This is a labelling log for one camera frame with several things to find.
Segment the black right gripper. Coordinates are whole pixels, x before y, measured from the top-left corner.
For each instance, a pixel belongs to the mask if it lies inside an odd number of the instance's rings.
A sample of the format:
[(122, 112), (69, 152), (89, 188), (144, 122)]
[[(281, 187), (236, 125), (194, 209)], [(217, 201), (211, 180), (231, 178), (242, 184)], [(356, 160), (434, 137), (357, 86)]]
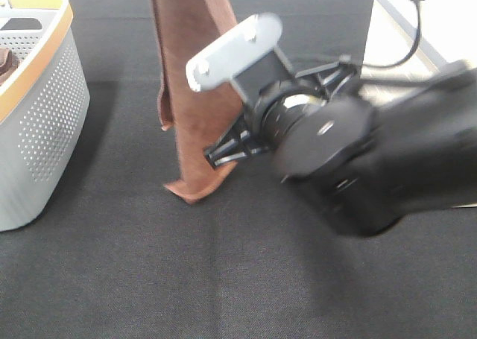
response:
[(218, 168), (274, 151), (308, 111), (319, 110), (361, 71), (348, 55), (335, 62), (295, 72), (277, 49), (232, 79), (242, 111), (218, 140), (203, 150)]

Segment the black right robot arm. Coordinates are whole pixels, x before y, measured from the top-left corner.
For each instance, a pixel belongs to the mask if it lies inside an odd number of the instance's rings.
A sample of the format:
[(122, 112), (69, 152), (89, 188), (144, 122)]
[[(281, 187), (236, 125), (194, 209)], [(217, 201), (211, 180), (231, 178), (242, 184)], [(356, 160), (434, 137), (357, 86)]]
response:
[(424, 80), (371, 79), (347, 60), (293, 72), (271, 52), (233, 84), (242, 113), (206, 161), (271, 153), (277, 176), (339, 234), (476, 202), (476, 69), (464, 61)]

